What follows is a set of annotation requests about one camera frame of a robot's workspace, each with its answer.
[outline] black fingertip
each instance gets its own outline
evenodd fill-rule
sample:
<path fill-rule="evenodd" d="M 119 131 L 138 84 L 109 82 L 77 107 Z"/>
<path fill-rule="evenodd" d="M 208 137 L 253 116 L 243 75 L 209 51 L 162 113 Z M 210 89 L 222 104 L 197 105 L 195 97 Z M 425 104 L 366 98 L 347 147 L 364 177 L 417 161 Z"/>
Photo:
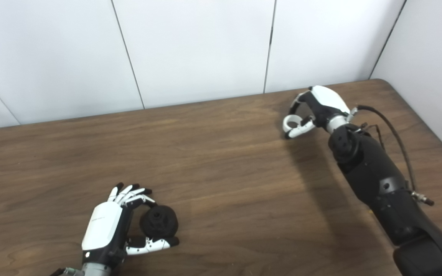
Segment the black fingertip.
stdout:
<path fill-rule="evenodd" d="M 151 202 L 151 201 L 146 201 L 146 202 L 144 202 L 144 204 L 146 204 L 147 206 L 149 206 L 150 208 L 153 208 L 153 207 L 156 207 L 156 206 L 158 206 L 158 203 L 156 203 L 156 202 Z"/>
<path fill-rule="evenodd" d="M 122 190 L 122 188 L 124 187 L 124 183 L 122 183 L 122 182 L 119 182 L 117 185 L 116 185 L 116 187 L 117 187 L 117 194 L 119 194 L 119 192 Z"/>
<path fill-rule="evenodd" d="M 139 189 L 139 184 L 135 183 L 132 185 L 132 188 L 130 190 L 133 191 L 133 190 L 137 190 L 137 189 Z"/>
<path fill-rule="evenodd" d="M 290 133 L 291 131 L 288 131 L 288 132 L 286 132 L 286 134 L 284 135 L 284 138 L 286 138 L 286 139 L 291 139 L 291 137 L 289 136 L 289 133 Z"/>
<path fill-rule="evenodd" d="M 165 238 L 165 241 L 170 245 L 170 247 L 180 244 L 180 240 L 177 237 Z"/>

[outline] fingertip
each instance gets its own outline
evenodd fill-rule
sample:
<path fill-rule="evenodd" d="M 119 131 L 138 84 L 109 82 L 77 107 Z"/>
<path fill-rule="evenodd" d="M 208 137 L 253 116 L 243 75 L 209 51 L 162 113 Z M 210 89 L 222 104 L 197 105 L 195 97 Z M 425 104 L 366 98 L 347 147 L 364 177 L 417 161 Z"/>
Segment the fingertip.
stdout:
<path fill-rule="evenodd" d="M 139 184 L 135 183 L 135 184 L 132 185 L 132 188 L 130 190 L 133 191 L 133 190 L 137 190 L 139 188 L 140 188 Z"/>
<path fill-rule="evenodd" d="M 124 183 L 119 182 L 115 187 L 117 187 L 117 192 L 120 192 L 122 188 L 124 187 Z"/>

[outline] white robotic hand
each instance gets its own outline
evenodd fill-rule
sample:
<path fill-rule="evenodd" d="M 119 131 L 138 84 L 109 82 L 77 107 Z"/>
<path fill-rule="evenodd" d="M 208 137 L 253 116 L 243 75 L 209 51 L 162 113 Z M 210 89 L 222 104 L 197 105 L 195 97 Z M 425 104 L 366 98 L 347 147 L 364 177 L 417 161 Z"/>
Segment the white robotic hand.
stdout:
<path fill-rule="evenodd" d="M 300 104 L 306 103 L 313 115 L 304 119 L 296 115 Z M 315 127 L 324 127 L 329 133 L 342 124 L 348 123 L 356 110 L 350 111 L 342 98 L 327 87 L 316 85 L 309 87 L 294 99 L 289 114 L 282 122 L 286 139 L 295 138 Z"/>
<path fill-rule="evenodd" d="M 127 255 L 138 255 L 176 246 L 178 221 L 175 212 L 147 196 L 152 191 L 139 184 L 117 184 L 106 202 L 95 207 L 81 243 L 83 269 L 66 268 L 63 274 L 108 276 Z M 150 209 L 142 216 L 140 227 L 145 237 L 127 236 L 135 208 Z"/>

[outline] connector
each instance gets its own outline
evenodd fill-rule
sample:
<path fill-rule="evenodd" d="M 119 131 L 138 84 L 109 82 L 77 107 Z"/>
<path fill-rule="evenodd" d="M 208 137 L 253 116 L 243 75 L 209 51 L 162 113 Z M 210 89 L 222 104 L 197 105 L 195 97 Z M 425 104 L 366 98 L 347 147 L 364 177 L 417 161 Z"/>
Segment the connector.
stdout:
<path fill-rule="evenodd" d="M 74 269 L 71 267 L 66 267 L 64 270 L 63 275 L 69 275 L 69 276 L 84 276 L 84 272 L 78 269 Z"/>
<path fill-rule="evenodd" d="M 424 194 L 419 194 L 418 192 L 412 192 L 411 196 L 416 199 L 418 202 L 427 204 L 429 206 L 434 206 L 434 201 L 428 199 Z"/>

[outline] black robotic arm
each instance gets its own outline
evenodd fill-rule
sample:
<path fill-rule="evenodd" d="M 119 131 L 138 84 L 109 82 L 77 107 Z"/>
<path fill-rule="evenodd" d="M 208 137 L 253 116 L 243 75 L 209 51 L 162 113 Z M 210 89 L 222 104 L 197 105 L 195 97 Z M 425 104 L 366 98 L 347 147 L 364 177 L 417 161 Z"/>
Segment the black robotic arm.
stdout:
<path fill-rule="evenodd" d="M 306 103 L 313 115 L 305 119 L 295 115 L 301 103 Z M 419 202 L 428 205 L 434 202 L 418 194 L 414 188 L 410 189 L 382 145 L 366 129 L 351 124 L 358 110 L 377 112 L 365 105 L 349 110 L 331 89 L 310 87 L 293 101 L 283 122 L 285 136 L 294 138 L 315 127 L 326 129 L 330 134 L 328 146 L 340 171 L 397 247 L 393 259 L 400 272 L 404 276 L 442 276 L 442 231 L 418 205 Z M 388 120 L 379 112 L 377 114 L 396 133 Z"/>

